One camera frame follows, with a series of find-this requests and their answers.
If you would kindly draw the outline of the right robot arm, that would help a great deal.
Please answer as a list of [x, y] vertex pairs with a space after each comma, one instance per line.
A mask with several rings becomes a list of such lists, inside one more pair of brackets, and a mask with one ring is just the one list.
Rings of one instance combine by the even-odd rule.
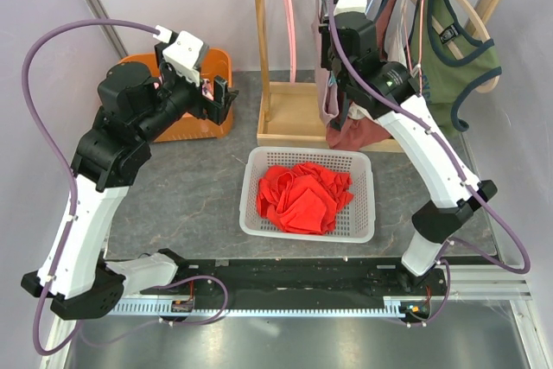
[[429, 191], [429, 201], [411, 218], [415, 234], [395, 275], [403, 293], [416, 294], [447, 239], [487, 205], [497, 187], [462, 163], [407, 67], [381, 59], [376, 26], [364, 13], [329, 13], [321, 35], [321, 64], [335, 76], [344, 104], [366, 110], [399, 143]]

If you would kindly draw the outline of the pink plastic hanger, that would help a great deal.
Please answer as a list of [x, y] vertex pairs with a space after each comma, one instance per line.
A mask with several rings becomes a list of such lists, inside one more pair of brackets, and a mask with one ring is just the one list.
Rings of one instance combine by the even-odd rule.
[[293, 0], [283, 0], [284, 15], [286, 18], [287, 33], [289, 38], [289, 82], [296, 82], [297, 53], [296, 53], [296, 27], [293, 9]]

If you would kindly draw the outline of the mauve tank top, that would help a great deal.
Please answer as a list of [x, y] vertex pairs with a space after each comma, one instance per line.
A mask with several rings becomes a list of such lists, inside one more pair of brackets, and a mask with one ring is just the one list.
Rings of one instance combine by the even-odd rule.
[[327, 0], [315, 0], [315, 18], [311, 31], [315, 42], [315, 84], [317, 103], [322, 123], [333, 130], [340, 131], [347, 120], [347, 115], [340, 112], [338, 85], [334, 75], [323, 66], [326, 51], [323, 48], [321, 28], [327, 19]]

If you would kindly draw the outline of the red tank top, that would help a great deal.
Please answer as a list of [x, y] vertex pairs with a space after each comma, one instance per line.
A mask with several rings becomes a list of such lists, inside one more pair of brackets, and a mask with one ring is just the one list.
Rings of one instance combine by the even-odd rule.
[[258, 180], [257, 213], [281, 232], [322, 236], [352, 200], [350, 174], [305, 162], [270, 167]]

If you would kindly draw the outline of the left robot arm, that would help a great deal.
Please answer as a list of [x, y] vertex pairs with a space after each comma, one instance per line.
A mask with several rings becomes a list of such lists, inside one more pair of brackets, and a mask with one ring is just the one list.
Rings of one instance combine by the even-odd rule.
[[[139, 169], [150, 159], [150, 145], [189, 113], [221, 124], [236, 98], [226, 79], [194, 83], [163, 62], [154, 75], [142, 62], [112, 67], [98, 86], [101, 106], [92, 128], [79, 140], [71, 162], [77, 199], [70, 201], [72, 229], [53, 277], [49, 258], [22, 278], [32, 296], [48, 288], [51, 310], [65, 321], [98, 319], [123, 296], [163, 287], [180, 294], [189, 285], [183, 258], [170, 249], [124, 262], [104, 261], [103, 243], [115, 212]], [[205, 95], [203, 87], [213, 89]]]

